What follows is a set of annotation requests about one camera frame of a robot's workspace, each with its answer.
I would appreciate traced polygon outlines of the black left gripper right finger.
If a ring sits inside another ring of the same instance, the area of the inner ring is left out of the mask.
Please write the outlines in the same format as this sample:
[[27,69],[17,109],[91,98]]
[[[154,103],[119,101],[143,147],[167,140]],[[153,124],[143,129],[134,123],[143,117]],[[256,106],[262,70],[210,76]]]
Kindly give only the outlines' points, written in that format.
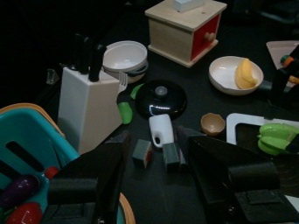
[[208,224],[299,222],[299,211],[281,190],[270,160],[184,126],[177,128],[177,141],[188,157]]

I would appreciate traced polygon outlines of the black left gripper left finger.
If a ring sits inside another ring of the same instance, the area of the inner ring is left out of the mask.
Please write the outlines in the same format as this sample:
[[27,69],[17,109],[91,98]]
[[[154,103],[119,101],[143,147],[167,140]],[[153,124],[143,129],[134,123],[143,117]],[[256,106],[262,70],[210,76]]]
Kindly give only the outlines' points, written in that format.
[[42,224],[118,224],[130,144],[125,131],[62,168],[51,180]]

